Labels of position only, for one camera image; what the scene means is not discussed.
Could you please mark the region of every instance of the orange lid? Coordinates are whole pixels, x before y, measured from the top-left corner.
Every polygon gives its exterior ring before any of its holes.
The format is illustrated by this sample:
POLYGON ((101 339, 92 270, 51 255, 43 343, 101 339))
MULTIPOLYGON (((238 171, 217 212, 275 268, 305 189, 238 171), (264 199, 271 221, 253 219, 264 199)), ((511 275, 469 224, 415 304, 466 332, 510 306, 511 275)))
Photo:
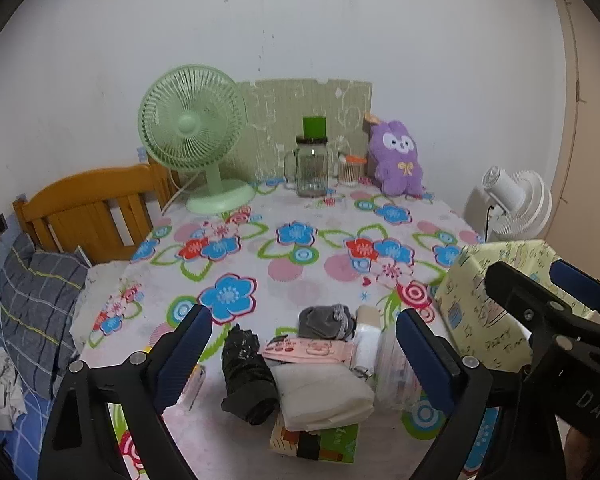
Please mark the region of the orange lid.
POLYGON ((366 164, 366 158, 363 156, 347 155, 344 160, 349 164, 366 164))

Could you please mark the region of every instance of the jar handle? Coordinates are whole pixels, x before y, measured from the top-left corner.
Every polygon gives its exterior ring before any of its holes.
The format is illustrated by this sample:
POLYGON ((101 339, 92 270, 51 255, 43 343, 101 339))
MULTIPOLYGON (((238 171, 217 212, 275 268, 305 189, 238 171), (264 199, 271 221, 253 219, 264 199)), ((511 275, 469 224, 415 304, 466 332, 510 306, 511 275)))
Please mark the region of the jar handle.
POLYGON ((298 154, 298 150, 289 150, 288 152, 285 153, 285 158, 284 158, 284 162, 283 162, 283 173, 285 175, 285 179, 286 179, 286 187, 290 188, 290 189, 295 189, 296 188, 296 171, 298 170, 298 168, 296 167, 296 162, 294 161, 293 163, 293 167, 294 167, 294 171, 293 171, 293 175, 289 175, 286 172, 286 160, 289 158, 289 155, 292 155, 294 158, 297 156, 298 154))

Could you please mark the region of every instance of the green patterned board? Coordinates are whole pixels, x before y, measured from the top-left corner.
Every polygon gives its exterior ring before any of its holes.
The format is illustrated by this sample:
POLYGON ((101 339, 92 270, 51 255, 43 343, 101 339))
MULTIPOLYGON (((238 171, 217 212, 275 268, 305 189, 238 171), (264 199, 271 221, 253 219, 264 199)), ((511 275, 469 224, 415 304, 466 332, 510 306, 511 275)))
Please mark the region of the green patterned board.
POLYGON ((223 178, 261 182, 282 177, 285 153, 295 148, 305 116, 327 117, 332 157, 338 152, 366 156, 368 135, 362 124, 363 114, 371 110, 371 83, 270 79, 238 85, 247 106, 248 126, 220 164, 223 178))

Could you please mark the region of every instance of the floral tablecloth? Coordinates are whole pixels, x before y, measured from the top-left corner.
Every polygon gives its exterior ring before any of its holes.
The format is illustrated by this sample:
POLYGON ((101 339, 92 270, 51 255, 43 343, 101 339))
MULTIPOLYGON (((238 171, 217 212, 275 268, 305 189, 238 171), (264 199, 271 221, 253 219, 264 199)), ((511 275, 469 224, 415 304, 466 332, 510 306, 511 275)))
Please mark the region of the floral tablecloth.
MULTIPOLYGON (((236 323, 263 343, 295 332, 305 307, 334 303, 352 312, 375 305, 388 326, 411 306, 447 336, 431 298, 477 235, 431 193, 389 199, 362 182, 310 200, 277 180, 256 192, 248 205, 215 217, 174 205, 131 260, 82 359, 90 367, 119 364, 151 348, 193 304, 204 304, 214 320, 200 357, 206 380, 190 412, 176 405, 164 413, 200 480, 408 478, 443 422, 426 399, 412 412, 377 412, 362 423, 354 465, 285 457, 268 449, 274 416, 252 427, 221 411, 222 344, 236 323)), ((119 407, 112 416, 132 478, 145 478, 119 407)), ((479 446, 473 455, 468 473, 480 462, 479 446)))

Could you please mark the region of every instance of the plaid pillow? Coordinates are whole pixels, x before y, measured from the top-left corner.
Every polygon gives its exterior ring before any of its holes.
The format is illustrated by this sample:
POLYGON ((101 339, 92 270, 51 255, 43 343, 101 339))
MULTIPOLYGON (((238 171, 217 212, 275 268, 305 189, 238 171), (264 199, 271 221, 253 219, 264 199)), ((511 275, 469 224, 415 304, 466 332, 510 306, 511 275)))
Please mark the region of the plaid pillow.
POLYGON ((23 380, 51 399, 75 353, 69 327, 87 265, 70 253, 37 253, 21 234, 0 270, 0 339, 23 380))

